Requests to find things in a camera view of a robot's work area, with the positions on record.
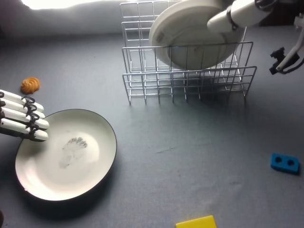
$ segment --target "yellow sponge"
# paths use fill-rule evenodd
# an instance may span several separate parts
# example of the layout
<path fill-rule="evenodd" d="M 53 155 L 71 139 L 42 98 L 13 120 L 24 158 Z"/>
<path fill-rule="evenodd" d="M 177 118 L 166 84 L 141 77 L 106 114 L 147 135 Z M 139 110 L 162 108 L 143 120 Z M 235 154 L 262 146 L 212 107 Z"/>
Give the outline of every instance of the yellow sponge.
<path fill-rule="evenodd" d="M 176 228 L 217 228 L 212 215 L 176 224 Z"/>

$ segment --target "white wall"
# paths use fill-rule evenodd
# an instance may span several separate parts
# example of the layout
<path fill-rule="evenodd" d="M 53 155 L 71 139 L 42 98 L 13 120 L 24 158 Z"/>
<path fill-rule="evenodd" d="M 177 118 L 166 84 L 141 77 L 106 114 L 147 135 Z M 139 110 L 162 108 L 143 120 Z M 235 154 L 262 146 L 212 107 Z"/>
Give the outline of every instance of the white wall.
<path fill-rule="evenodd" d="M 20 0 L 0 0 L 0 27 L 8 37 L 121 32 L 119 4 L 99 1 L 66 9 L 32 10 Z"/>

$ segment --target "bright light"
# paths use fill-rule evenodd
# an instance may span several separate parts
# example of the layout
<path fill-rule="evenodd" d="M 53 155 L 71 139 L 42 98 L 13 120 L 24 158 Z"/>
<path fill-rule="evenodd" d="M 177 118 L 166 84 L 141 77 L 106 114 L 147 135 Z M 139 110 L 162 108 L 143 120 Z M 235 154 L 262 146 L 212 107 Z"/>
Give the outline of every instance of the bright light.
<path fill-rule="evenodd" d="M 23 4 L 33 10 L 41 9 L 63 9 L 81 3 L 95 2 L 101 0 L 22 0 Z"/>

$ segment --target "hole in blue block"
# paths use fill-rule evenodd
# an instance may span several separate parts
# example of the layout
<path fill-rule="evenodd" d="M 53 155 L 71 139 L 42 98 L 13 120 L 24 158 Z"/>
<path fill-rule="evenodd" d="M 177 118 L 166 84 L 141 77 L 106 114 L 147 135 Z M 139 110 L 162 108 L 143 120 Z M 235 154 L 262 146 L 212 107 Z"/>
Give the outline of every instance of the hole in blue block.
<path fill-rule="evenodd" d="M 294 163 L 293 160 L 288 160 L 287 164 L 288 164 L 289 166 L 294 166 L 295 163 Z"/>
<path fill-rule="evenodd" d="M 276 158 L 275 158 L 275 161 L 276 161 L 276 163 L 281 163 L 281 162 L 282 162 L 282 158 L 276 157 Z"/>

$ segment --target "metal wire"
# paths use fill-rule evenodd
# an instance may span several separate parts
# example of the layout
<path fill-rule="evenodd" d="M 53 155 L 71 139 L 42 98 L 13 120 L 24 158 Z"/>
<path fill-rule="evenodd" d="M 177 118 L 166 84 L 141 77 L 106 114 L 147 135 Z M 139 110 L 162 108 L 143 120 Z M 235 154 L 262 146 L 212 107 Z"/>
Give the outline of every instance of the metal wire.
<path fill-rule="evenodd" d="M 175 69 L 172 61 L 164 64 L 157 58 L 157 49 L 165 48 L 170 55 L 175 47 L 150 47 L 149 31 L 153 22 L 173 4 L 180 0 L 161 0 L 122 3 L 122 30 L 125 47 L 122 49 L 126 73 L 123 74 L 123 83 L 131 104 L 132 97 L 143 97 L 145 103 L 151 96 L 160 97 L 170 95 L 174 97 L 183 95 L 188 101 L 191 95 L 198 95 L 200 100 L 205 95 L 225 94 L 227 101 L 230 94 L 241 92 L 246 98 L 256 73 L 256 66 L 248 66 L 253 42 L 242 42 L 208 45 L 176 46 L 186 50 L 185 68 Z M 234 47 L 233 54 L 223 62 L 218 62 L 221 48 L 228 45 Z M 213 67 L 202 69 L 206 47 L 216 46 L 217 64 Z M 188 70 L 188 48 L 202 50 L 200 70 Z"/>

